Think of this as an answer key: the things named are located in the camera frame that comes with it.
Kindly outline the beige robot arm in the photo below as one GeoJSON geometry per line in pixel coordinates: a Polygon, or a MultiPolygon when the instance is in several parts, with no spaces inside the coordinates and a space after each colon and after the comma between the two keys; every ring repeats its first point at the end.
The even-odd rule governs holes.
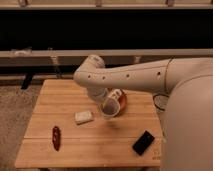
{"type": "Polygon", "coordinates": [[[165,95],[160,171],[213,171],[213,57],[107,68],[101,57],[90,55],[74,81],[94,100],[106,88],[165,95]]]}

